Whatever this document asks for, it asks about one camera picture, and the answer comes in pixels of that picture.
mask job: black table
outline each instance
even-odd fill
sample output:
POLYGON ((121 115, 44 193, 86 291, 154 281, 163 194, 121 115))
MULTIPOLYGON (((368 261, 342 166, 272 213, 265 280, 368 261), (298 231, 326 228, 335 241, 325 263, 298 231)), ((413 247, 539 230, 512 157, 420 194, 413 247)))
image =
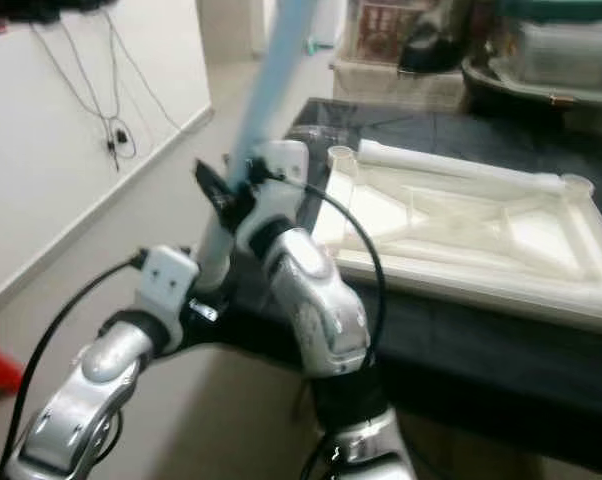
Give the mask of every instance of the black table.
MULTIPOLYGON (((519 170, 575 173, 596 186, 602 213, 602 137, 507 120, 416 113, 312 99, 289 138, 311 152, 310 182, 325 187, 326 150, 360 138, 519 170)), ((306 199, 311 228, 319 205, 306 199)), ((237 255, 232 304, 193 343, 223 342, 300 368, 289 321, 259 267, 237 255)), ((375 289, 349 281, 368 312, 375 289)), ((602 335, 440 299, 389 292, 378 361, 387 393, 406 411, 602 471, 602 335)))

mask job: electrical wire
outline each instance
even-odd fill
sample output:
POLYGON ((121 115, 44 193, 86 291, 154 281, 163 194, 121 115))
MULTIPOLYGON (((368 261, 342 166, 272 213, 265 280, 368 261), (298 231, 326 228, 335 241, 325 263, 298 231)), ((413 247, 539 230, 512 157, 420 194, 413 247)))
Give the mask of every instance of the electrical wire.
POLYGON ((127 57, 128 61, 130 62, 130 65, 132 65, 132 68, 134 68, 134 70, 137 72, 139 79, 143 83, 143 86, 147 90, 148 94, 154 100, 154 103, 156 103, 157 107, 159 107, 159 110, 161 110, 161 113, 163 114, 165 119, 168 121, 168 123, 170 123, 170 125, 172 125, 175 129, 181 131, 181 126, 170 116, 170 114, 168 114, 165 106, 163 105, 161 100, 159 100, 159 97, 157 96, 156 92, 152 89, 152 87, 150 87, 148 79, 141 71, 139 64, 134 60, 134 58, 130 54, 130 51, 126 47, 125 42, 123 41, 123 38, 121 38, 121 34, 119 33, 119 30, 117 29, 116 25, 114 24, 114 21, 112 20, 112 17, 110 16, 110 13, 107 10, 101 9, 101 14, 103 15, 103 17, 106 19, 106 21, 110 25, 110 31, 116 36, 117 42, 119 43, 119 46, 121 47, 121 50, 123 51, 123 54, 127 57))
POLYGON ((314 450, 312 450, 312 452, 308 456, 308 459, 303 464, 303 469, 301 470, 301 474, 299 475, 299 480, 310 479, 314 468, 316 467, 317 463, 319 462, 319 459, 321 458, 321 454, 328 446, 329 439, 330 437, 327 433, 321 437, 321 440, 319 440, 319 442, 314 447, 314 450))
POLYGON ((152 129, 150 128, 150 125, 148 124, 148 121, 143 115, 143 113, 141 113, 141 108, 139 107, 137 101, 134 99, 134 95, 130 93, 130 90, 128 90, 128 87, 126 87, 124 81, 121 81, 121 88, 123 89, 123 92, 127 95, 128 99, 130 100, 130 103, 132 103, 132 107, 134 108, 134 111, 137 112, 137 116, 141 120, 141 123, 143 123, 143 130, 145 130, 145 134, 150 140, 148 151, 144 154, 144 156, 150 156, 150 154, 152 154, 152 152, 154 151, 154 147, 156 146, 155 138, 152 134, 152 129))
POLYGON ((114 437, 112 438, 112 441, 108 444, 108 446, 103 451, 101 451, 101 453, 99 453, 99 456, 94 459, 94 462, 92 462, 92 466, 98 465, 103 460, 105 460, 106 457, 112 453, 112 450, 114 450, 114 447, 117 446, 117 443, 119 443, 119 440, 121 439, 121 434, 123 433, 123 410, 117 410, 116 417, 117 429, 114 432, 114 437))
POLYGON ((98 275, 94 280, 85 285, 81 290, 74 294, 74 296, 63 306, 63 308, 57 313, 56 317, 52 320, 46 331, 43 333, 43 336, 37 343, 37 346, 28 360, 28 364, 25 367, 25 371, 23 372, 23 378, 21 380, 21 385, 19 386, 19 391, 17 393, 16 400, 14 402, 14 409, 12 411, 12 418, 10 419, 10 426, 8 428, 8 435, 5 440, 5 445, 3 447, 3 453, 1 454, 0 460, 0 480, 2 480, 3 469, 5 468, 10 455, 12 454, 12 449, 14 448, 14 442, 17 437, 17 433, 19 430, 19 423, 21 422, 21 416, 23 414, 23 407, 25 405, 25 399, 28 395, 28 389, 30 388, 30 383, 32 382, 32 377, 34 376, 34 372, 43 356, 43 352, 47 348, 52 336, 57 331, 57 329, 61 326, 65 318, 68 316, 70 311, 76 306, 79 301, 85 297, 90 291, 92 291, 97 285, 102 283, 106 278, 114 275, 115 273, 123 270, 128 266, 132 266, 135 261, 135 257, 128 259, 124 262, 118 263, 113 267, 107 269, 105 272, 98 275))
MULTIPOLYGON (((112 114, 105 114, 103 112, 103 109, 101 108, 98 97, 96 95, 94 85, 88 76, 87 70, 81 59, 79 50, 77 48, 76 42, 74 41, 74 38, 72 37, 72 34, 70 33, 69 29, 63 22, 60 22, 60 25, 61 25, 61 29, 70 45, 72 54, 77 63, 77 66, 79 68, 79 72, 81 73, 81 76, 83 77, 83 80, 85 81, 85 84, 88 88, 88 93, 90 94, 90 99, 92 100, 94 108, 90 107, 90 105, 88 105, 88 103, 81 97, 81 95, 79 95, 79 93, 78 93, 77 89, 75 88, 75 86, 73 85, 72 81, 70 80, 68 75, 65 73, 65 71, 61 67, 59 61, 52 53, 52 50, 50 49, 49 45, 47 44, 47 42, 41 35, 41 32, 38 29, 36 29, 34 27, 34 25, 31 25, 31 28, 32 28, 32 31, 35 33, 39 42, 43 45, 48 57, 54 64, 57 72, 61 75, 64 82, 70 89, 71 93, 76 98, 76 100, 79 102, 79 105, 81 105, 83 110, 85 110, 87 113, 89 113, 92 116, 97 117, 101 121, 101 124, 103 125, 103 131, 104 131, 104 135, 105 135, 106 144, 108 145, 108 151, 112 155, 116 170, 119 171, 120 170, 120 165, 118 162, 119 158, 132 159, 132 158, 135 158, 138 154, 137 144, 134 139, 132 130, 130 129, 128 124, 121 118, 121 97, 120 97, 120 93, 119 93, 119 65, 118 65, 117 55, 116 55, 116 51, 115 51, 115 39, 120 42, 119 34, 118 34, 118 32, 115 32, 114 24, 111 23, 110 21, 108 21, 108 31, 109 31, 108 45, 109 45, 109 50, 110 50, 110 58, 111 58, 110 61, 111 61, 111 65, 112 65, 112 69, 111 69, 112 70, 112 95, 114 98, 114 112, 112 114), (117 135, 116 135, 115 128, 113 126, 115 124, 118 124, 119 126, 123 127, 122 130, 125 132, 127 139, 132 144, 132 153, 124 155, 117 151, 117 145, 119 145, 119 142, 117 142, 117 135)), ((135 108, 137 109, 137 113, 139 113, 139 115, 141 116, 141 113, 136 105, 135 105, 135 108)))

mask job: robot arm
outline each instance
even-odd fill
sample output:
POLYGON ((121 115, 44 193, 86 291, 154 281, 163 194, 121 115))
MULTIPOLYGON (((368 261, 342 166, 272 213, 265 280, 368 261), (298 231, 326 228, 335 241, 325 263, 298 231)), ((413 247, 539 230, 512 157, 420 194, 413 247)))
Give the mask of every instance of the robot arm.
POLYGON ((370 335, 363 305, 327 251, 295 225, 303 189, 275 180, 305 183, 307 147, 284 140, 256 150, 262 156, 251 162, 251 173, 260 173, 250 178, 257 185, 244 185, 238 195, 201 162, 196 178, 237 248, 259 260, 270 291, 292 321, 335 461, 331 478, 414 479, 376 366, 364 364, 370 335))
POLYGON ((82 480, 109 433, 111 419, 134 392, 153 358, 183 340, 179 314, 198 265, 166 246, 148 253, 130 310, 114 314, 79 354, 61 388, 33 417, 4 474, 10 480, 82 480))

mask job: gray floor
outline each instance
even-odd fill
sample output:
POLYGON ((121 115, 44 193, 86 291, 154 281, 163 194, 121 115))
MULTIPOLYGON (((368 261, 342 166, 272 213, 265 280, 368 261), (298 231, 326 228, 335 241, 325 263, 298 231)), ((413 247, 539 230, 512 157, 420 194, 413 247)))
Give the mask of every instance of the gray floor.
MULTIPOLYGON (((290 125, 310 96, 330 96, 330 52, 306 57, 276 122, 290 125)), ((222 169, 254 66, 210 72, 216 115, 176 145, 67 252, 0 312, 0 348, 27 361, 60 305, 86 280, 142 245, 199 240, 210 213, 190 168, 195 157, 222 169)), ((105 318, 131 302, 134 273, 123 273, 82 303, 54 338, 26 406, 32 412, 67 374, 72 356, 105 318)), ((289 418, 298 376, 218 348, 153 366, 125 409, 122 440, 94 470, 100 480, 134 478, 294 478, 314 441, 311 421, 289 418)), ((0 449, 12 399, 0 401, 0 449)))

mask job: robotic arm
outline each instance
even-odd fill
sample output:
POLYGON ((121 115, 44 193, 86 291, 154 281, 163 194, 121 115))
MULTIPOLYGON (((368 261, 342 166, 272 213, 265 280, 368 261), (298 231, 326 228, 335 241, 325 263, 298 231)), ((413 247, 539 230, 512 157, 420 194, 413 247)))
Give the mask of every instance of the robotic arm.
POLYGON ((303 183, 308 153, 293 141, 267 142, 267 121, 283 99, 312 19, 313 0, 281 3, 270 50, 231 152, 227 183, 199 163, 196 178, 218 213, 194 261, 169 247, 150 251, 130 310, 118 312, 79 356, 66 382, 34 416, 4 474, 11 480, 83 480, 111 419, 131 397, 153 358, 176 353, 187 333, 184 308, 214 320, 197 295, 218 291, 233 245, 251 252, 290 317, 326 432, 331 477, 414 479, 395 414, 374 365, 364 363, 370 338, 364 309, 334 261, 294 224, 303 191, 266 179, 248 182, 250 159, 303 183))
POLYGON ((74 370, 34 416, 4 474, 11 480, 82 480, 153 358, 183 339, 179 314, 199 268, 166 246, 150 250, 130 310, 115 313, 79 354, 74 370))

